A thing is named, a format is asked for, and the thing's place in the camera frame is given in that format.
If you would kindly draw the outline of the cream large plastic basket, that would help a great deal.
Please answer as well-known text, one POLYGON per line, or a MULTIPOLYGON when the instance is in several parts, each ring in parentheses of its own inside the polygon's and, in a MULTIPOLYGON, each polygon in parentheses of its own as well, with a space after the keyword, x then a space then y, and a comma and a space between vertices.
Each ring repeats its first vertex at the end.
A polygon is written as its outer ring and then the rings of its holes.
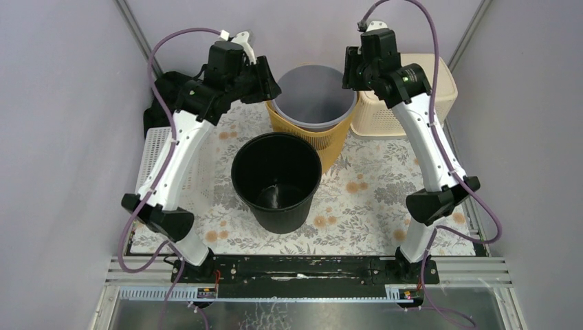
MULTIPOLYGON (((413 53, 402 54, 403 65, 418 64, 424 70, 429 82, 434 76, 435 56, 433 54, 413 53)), ((435 113, 443 123, 458 96, 458 89, 447 63, 440 58, 435 113)), ((354 134, 373 139, 404 138, 406 133, 401 124, 379 100, 372 91, 361 91, 355 106, 355 116, 352 119, 351 130, 354 134)))

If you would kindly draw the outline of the grey bin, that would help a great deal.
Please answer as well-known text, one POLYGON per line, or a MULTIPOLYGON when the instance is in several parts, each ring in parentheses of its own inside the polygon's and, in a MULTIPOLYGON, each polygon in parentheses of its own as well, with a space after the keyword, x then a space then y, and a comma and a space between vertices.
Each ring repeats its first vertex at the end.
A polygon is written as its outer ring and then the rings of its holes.
POLYGON ((279 80, 282 94, 272 101, 275 112, 307 131, 332 129, 348 118, 358 95, 342 87, 343 74, 324 65, 301 65, 279 80))

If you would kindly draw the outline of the black bin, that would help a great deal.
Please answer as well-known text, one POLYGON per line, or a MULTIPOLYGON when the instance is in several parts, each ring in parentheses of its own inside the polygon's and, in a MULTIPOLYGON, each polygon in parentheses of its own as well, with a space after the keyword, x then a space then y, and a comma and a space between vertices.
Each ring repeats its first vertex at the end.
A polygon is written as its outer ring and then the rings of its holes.
POLYGON ((289 234, 305 223, 321 177, 315 148, 289 133, 252 138, 231 166, 236 194, 258 223, 274 234, 289 234))

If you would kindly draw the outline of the white perforated plastic basket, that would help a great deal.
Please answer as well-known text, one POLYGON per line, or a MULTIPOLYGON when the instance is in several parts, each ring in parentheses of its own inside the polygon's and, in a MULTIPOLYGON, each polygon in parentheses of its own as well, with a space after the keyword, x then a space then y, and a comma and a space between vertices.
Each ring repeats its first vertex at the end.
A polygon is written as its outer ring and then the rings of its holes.
MULTIPOLYGON (((144 185, 158 159, 166 138, 170 135, 170 127, 149 129, 144 143, 142 161, 138 173, 136 190, 144 185)), ((180 193, 179 207, 202 216, 212 207, 215 191, 215 165, 217 137, 211 132, 206 141, 201 144, 197 156, 184 176, 184 184, 180 193)))

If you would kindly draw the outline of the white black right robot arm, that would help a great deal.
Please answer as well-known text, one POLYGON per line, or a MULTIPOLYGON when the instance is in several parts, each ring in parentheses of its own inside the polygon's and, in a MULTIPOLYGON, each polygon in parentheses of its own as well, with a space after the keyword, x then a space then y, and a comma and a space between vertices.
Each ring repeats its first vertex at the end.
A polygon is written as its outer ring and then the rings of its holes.
POLYGON ((468 197, 466 188, 477 191, 480 182, 455 159, 430 103, 429 80, 418 64, 402 65, 394 31, 372 27, 360 41, 346 49, 342 86, 373 91, 385 103, 403 127, 423 176, 423 189, 406 197, 412 223, 396 252, 402 259, 394 265, 397 279, 411 283, 421 275, 419 262, 437 224, 468 197))

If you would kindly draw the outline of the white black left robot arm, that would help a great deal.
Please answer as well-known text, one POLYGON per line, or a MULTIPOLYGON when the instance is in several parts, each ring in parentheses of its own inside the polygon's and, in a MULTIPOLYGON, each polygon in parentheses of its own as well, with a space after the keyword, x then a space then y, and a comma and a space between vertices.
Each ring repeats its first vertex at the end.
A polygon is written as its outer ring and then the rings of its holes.
POLYGON ((210 248, 194 229, 194 214, 179 207, 188 171, 233 102, 254 104, 281 94, 266 57, 255 56, 249 39, 244 31, 211 45, 203 78, 192 78, 179 90, 169 136, 148 179, 122 198, 133 219, 173 244, 198 283, 211 278, 214 266, 207 259, 210 248))

